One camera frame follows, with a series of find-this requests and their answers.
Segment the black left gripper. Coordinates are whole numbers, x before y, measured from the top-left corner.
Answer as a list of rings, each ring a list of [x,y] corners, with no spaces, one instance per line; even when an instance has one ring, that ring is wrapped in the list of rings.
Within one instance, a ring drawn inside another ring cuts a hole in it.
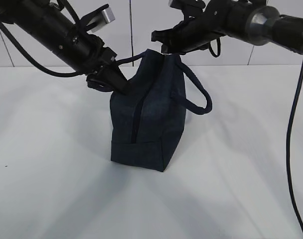
[[[101,38],[92,34],[88,36],[94,48],[85,61],[87,86],[98,87],[100,92],[116,91],[126,95],[130,90],[130,84],[115,64],[116,53],[109,47],[104,47]]]

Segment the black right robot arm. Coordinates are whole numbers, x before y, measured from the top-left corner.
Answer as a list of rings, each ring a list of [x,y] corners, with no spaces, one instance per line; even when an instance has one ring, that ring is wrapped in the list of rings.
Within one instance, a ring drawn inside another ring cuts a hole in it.
[[[303,18],[280,14],[265,0],[171,0],[184,19],[166,30],[155,30],[153,42],[164,54],[185,55],[211,50],[210,42],[229,36],[255,46],[269,42],[303,55]]]

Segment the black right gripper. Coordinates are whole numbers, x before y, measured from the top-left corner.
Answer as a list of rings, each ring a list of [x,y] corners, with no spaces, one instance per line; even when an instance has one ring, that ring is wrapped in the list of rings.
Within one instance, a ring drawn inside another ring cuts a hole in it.
[[[153,31],[151,33],[152,42],[160,42],[161,53],[179,54],[197,50],[209,50],[211,55],[221,54],[221,37],[224,34],[210,29],[206,24],[196,20],[181,21],[173,28]]]

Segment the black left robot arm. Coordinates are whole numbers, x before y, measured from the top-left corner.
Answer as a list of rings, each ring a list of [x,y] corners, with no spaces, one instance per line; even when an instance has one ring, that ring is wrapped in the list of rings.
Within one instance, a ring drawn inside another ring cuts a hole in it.
[[[79,17],[66,0],[0,0],[0,30],[34,67],[60,78],[85,75],[91,89],[126,94],[130,84],[119,69],[116,53],[94,35],[114,20],[108,4]],[[59,73],[42,66],[20,45],[6,24],[20,27],[74,72]]]

